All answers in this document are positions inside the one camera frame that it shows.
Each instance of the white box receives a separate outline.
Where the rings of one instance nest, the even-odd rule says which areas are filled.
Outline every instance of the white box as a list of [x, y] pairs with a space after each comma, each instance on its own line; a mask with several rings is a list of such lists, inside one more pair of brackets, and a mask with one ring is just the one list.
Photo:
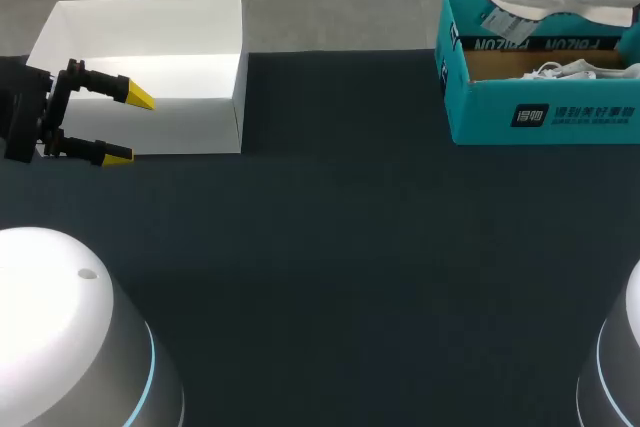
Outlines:
[[58, 2], [28, 65], [57, 75], [70, 58], [130, 77], [156, 100], [149, 111], [82, 89], [65, 135], [136, 154], [239, 153], [247, 54], [241, 0]]

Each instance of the shoe box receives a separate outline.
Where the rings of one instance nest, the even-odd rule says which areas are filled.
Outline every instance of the shoe box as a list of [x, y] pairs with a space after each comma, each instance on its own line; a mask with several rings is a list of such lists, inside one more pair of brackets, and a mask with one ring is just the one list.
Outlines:
[[461, 145], [640, 144], [640, 79], [523, 79], [546, 62], [640, 62], [630, 29], [555, 15], [520, 45], [481, 27], [488, 0], [443, 0], [435, 52], [453, 141]]

